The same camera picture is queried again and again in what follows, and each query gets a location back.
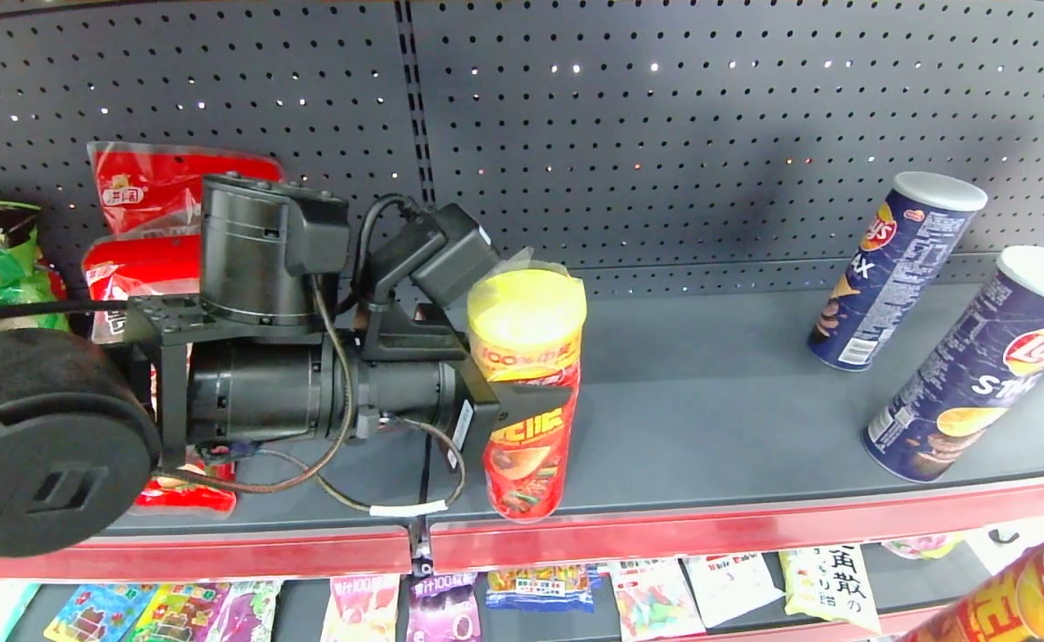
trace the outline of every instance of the chip can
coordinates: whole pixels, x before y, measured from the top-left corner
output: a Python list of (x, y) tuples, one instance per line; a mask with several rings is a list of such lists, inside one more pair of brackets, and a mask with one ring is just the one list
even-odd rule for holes
[(1043, 375), (1044, 247), (1006, 247), (998, 271), (872, 420), (863, 444), (901, 478), (935, 480)]
[(949, 175), (897, 174), (811, 329), (811, 352), (834, 368), (869, 368), (987, 200)]
[(1044, 641), (1044, 544), (898, 642)]
[(582, 387), (584, 284), (551, 269), (501, 272), (470, 290), (467, 316), (470, 353), (488, 381), (573, 389), (565, 406), (491, 433), (482, 452), (490, 503), (498, 515), (540, 520), (557, 508), (565, 491)]

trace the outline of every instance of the red chip can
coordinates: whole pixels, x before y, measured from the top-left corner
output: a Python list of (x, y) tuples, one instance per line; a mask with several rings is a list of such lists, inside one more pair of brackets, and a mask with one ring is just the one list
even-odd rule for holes
[(1044, 641), (1044, 544), (898, 642)]

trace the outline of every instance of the lay's chip can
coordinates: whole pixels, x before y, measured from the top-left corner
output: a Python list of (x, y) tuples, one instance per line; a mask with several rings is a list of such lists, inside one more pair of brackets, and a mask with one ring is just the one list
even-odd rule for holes
[(898, 642), (1044, 641), (1044, 544)]
[(897, 174), (811, 329), (811, 352), (834, 368), (869, 368), (987, 200), (949, 175)]
[(901, 478), (935, 480), (1043, 375), (1044, 247), (1006, 247), (993, 279), (872, 420), (863, 444)]

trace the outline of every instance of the white snack bag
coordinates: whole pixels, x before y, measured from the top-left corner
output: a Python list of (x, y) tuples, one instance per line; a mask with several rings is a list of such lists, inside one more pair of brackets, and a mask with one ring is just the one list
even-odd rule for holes
[(684, 568), (706, 628), (783, 597), (772, 581), (762, 553), (685, 557)]
[(786, 586), (786, 614), (846, 621), (882, 634), (875, 594), (857, 544), (779, 552)]
[(672, 558), (611, 562), (622, 642), (705, 633), (692, 591)]

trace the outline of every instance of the wire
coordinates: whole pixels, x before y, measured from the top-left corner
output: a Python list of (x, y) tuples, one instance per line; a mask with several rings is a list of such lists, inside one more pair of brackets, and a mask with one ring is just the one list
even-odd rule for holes
[(46, 303), (24, 303), (0, 306), (0, 320), (37, 316), (40, 314), (89, 314), (91, 312), (115, 312), (125, 309), (125, 301), (51, 301)]
[[(457, 447), (455, 446), (453, 439), (447, 436), (447, 433), (444, 433), (444, 431), (438, 430), (438, 428), (428, 423), (419, 422), (419, 420), (408, 419), (408, 418), (396, 418), (396, 419), (410, 426), (414, 426), (416, 428), (419, 428), (421, 431), (427, 431), (427, 433), (435, 436), (436, 438), (440, 439), (440, 442), (445, 444), (448, 450), (453, 452), (453, 454), (456, 456), (457, 475), (459, 476), (457, 476), (457, 483), (454, 485), (454, 491), (452, 491), (449, 494), (448, 498), (443, 501), (443, 506), (444, 507), (449, 506), (450, 504), (454, 503), (454, 500), (459, 498), (459, 496), (461, 495), (461, 491), (464, 491), (464, 489), (466, 488), (466, 462), (461, 459), (461, 453), (459, 449), (457, 449)], [(302, 470), (307, 468), (307, 463), (302, 461), (302, 459), (299, 459), (298, 456), (288, 455), (286, 454), (286, 452), (280, 452), (278, 450), (260, 449), (260, 454), (276, 456), (278, 459), (283, 459), (284, 461), (289, 461), (290, 463), (296, 465), (296, 467), (301, 468)], [(352, 508), (365, 512), (372, 512), (372, 509), (375, 508), (375, 506), (372, 506), (372, 504), (364, 504), (363, 501), (359, 501), (358, 499), (348, 497), (346, 493), (339, 491), (337, 488), (331, 484), (329, 480), (323, 478), (323, 475), (316, 475), (314, 477), (314, 482), (319, 484), (319, 486), (323, 488), (323, 491), (325, 491), (327, 495), (333, 496), (335, 499), (341, 501), (341, 503), (343, 504), (348, 504), (348, 506), (351, 506)], [(420, 506), (430, 506), (430, 504), (408, 504), (407, 506), (383, 506), (382, 508), (386, 508), (387, 512), (390, 512), (392, 508), (395, 508), (396, 512), (405, 513), (405, 515), (414, 515), (416, 509)]]
[(414, 203), (414, 198), (411, 196), (404, 196), (403, 194), (387, 194), (384, 196), (379, 196), (376, 198), (374, 204), (367, 208), (367, 212), (363, 215), (363, 227), (359, 229), (358, 241), (355, 244), (355, 271), (351, 274), (351, 287), (354, 289), (354, 295), (356, 300), (362, 296), (363, 293), (359, 292), (359, 287), (362, 287), (363, 283), (363, 268), (367, 264), (367, 252), (371, 248), (371, 235), (375, 232), (376, 223), (378, 223), (379, 215), (382, 214), (384, 209), (393, 205), (400, 205), (404, 208), (419, 208), (419, 204)]
[[(326, 467), (335, 454), (339, 452), (339, 447), (342, 447), (343, 443), (347, 442), (347, 433), (351, 430), (351, 424), (355, 422), (355, 383), (351, 381), (351, 366), (347, 364), (347, 351), (343, 350), (343, 344), (342, 341), (339, 340), (339, 335), (335, 333), (334, 319), (331, 316), (331, 310), (327, 309), (327, 299), (323, 296), (323, 277), (311, 277), (311, 290), (314, 292), (314, 305), (316, 305), (316, 308), (318, 309), (319, 317), (326, 326), (327, 334), (330, 334), (331, 336), (331, 346), (333, 346), (335, 351), (335, 358), (338, 359), (339, 367), (343, 371), (343, 419), (342, 422), (339, 423), (339, 434), (335, 437), (335, 443), (331, 444), (331, 448), (327, 449), (327, 452), (319, 456), (318, 459), (314, 460), (310, 467), (305, 463), (299, 475), (286, 480), (280, 480), (280, 482), (276, 483), (244, 483), (236, 482), (236, 480), (219, 480), (217, 478), (213, 478), (211, 475), (201, 475), (191, 471), (184, 471), (180, 468), (176, 468), (176, 470), (159, 468), (153, 473), (156, 478), (183, 480), (183, 482), (219, 488), (221, 491), (265, 495), (265, 493), (288, 491), (289, 488), (294, 488), (306, 482), (306, 480), (313, 478), (313, 476), (316, 476), (319, 470)], [(350, 497), (347, 496), (343, 496), (343, 498), (351, 500)]]

